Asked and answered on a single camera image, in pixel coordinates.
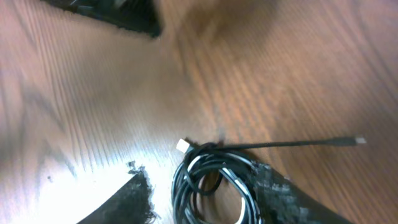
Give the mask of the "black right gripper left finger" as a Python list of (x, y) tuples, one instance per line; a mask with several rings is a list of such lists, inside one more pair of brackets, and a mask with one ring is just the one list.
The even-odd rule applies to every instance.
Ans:
[(151, 224), (158, 219), (146, 168), (136, 167), (134, 161), (128, 162), (127, 167), (130, 179), (78, 224)]

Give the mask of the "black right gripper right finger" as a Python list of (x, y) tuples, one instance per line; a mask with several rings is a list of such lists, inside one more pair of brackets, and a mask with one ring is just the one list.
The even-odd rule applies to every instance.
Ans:
[(252, 174), (261, 223), (352, 224), (311, 198), (271, 166), (256, 162)]

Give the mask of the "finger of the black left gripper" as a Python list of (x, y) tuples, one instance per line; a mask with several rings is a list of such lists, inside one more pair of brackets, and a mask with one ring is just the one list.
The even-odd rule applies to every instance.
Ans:
[(45, 0), (51, 6), (150, 37), (162, 33), (153, 0)]

